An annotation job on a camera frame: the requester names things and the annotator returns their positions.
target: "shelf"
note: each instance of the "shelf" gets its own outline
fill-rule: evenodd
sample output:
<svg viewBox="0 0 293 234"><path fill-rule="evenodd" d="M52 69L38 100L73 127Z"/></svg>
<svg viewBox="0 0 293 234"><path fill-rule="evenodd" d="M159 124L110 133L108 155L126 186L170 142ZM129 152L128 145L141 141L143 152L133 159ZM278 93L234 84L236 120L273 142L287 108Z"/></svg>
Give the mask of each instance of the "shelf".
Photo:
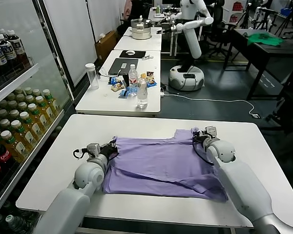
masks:
<svg viewBox="0 0 293 234"><path fill-rule="evenodd" d="M31 68L29 68L27 71L25 71L23 74L15 78L12 82L4 86L0 90L0 101L4 99L8 94L13 92L17 87L19 87L21 84L23 84L26 80L28 80L31 76L33 76L36 72L39 70L39 65L35 64Z"/></svg>
<svg viewBox="0 0 293 234"><path fill-rule="evenodd" d="M4 204L5 200L8 198L14 187L16 186L17 182L20 180L21 176L25 173L27 167L30 165L32 160L35 158L36 154L39 152L40 148L44 145L46 140L49 138L53 130L57 127L60 120L64 116L64 110L60 112L58 117L55 119L55 121L51 124L50 128L46 131L46 133L43 135L43 137L38 142L37 146L33 149L31 154L21 163L18 170L14 173L13 178L11 181L4 187L3 191L1 192L0 197L0 209L2 205Z"/></svg>

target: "power cord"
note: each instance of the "power cord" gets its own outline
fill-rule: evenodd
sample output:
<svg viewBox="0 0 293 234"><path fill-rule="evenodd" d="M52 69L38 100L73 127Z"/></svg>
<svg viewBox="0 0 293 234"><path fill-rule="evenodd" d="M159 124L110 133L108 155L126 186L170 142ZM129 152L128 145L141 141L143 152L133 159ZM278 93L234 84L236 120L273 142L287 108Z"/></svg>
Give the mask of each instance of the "power cord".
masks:
<svg viewBox="0 0 293 234"><path fill-rule="evenodd" d="M164 92L162 92L161 97L163 97L163 96L175 96L175 97L185 98L185 99L192 100L192 101L218 101L218 102L239 102L239 101L242 101L242 102L245 102L245 103L247 103L248 105L250 105L252 107L251 110L249 111L249 115L251 115L253 118L260 118L259 114L252 113L252 111L255 109L254 105L251 104L248 101L245 101L245 100L231 100L231 101L228 101L228 100L214 100L214 99L204 99L204 98L189 98L189 97L176 95L176 94L164 94Z"/></svg>

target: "office chair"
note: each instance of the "office chair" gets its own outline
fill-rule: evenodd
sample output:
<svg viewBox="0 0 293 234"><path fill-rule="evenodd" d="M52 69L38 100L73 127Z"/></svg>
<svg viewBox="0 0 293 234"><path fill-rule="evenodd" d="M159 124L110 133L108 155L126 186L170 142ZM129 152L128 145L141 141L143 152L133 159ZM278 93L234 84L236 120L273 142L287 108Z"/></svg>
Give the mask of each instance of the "office chair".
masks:
<svg viewBox="0 0 293 234"><path fill-rule="evenodd" d="M224 4L225 0L216 0L214 7L208 7L214 18L214 22L210 27L210 31L205 31L204 34L210 39L210 41L216 42L213 49L214 51L209 55L209 57L215 53L221 53L226 56L225 52L228 52L228 50L223 49L222 46L226 46L230 43L230 30L236 27L236 24L223 22Z"/></svg>

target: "purple cloth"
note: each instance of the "purple cloth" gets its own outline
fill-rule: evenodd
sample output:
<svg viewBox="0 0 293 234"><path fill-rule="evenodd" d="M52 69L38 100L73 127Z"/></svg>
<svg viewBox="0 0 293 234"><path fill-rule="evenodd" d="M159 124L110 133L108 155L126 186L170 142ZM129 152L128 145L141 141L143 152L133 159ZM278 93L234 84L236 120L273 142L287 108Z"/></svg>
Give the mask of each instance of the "purple cloth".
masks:
<svg viewBox="0 0 293 234"><path fill-rule="evenodd" d="M196 130L177 130L169 139L115 137L119 155L108 165L103 192L226 201L214 167L193 149ZM206 157L202 146L196 149Z"/></svg>

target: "cable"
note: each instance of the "cable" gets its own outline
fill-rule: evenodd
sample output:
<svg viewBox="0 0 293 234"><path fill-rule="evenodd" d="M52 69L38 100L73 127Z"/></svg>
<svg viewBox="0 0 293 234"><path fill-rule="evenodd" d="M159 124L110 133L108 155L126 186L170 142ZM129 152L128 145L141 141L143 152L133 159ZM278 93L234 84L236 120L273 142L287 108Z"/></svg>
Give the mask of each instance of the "cable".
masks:
<svg viewBox="0 0 293 234"><path fill-rule="evenodd" d="M252 111L255 109L255 107L253 106L253 104L251 104L248 101L245 100L232 100L232 101L227 101L227 100L213 100L213 99L204 99L204 98L189 98L189 97L185 97L185 96L181 96L181 95L176 95L176 94L164 94L164 96L176 96L176 97L181 97L181 98L185 98L188 100L192 100L192 101L219 101L219 102L238 102L238 101L242 101L242 102L246 102L248 105L250 105L252 107L252 109L249 111L249 115L253 116L254 118L257 114L252 113Z"/></svg>

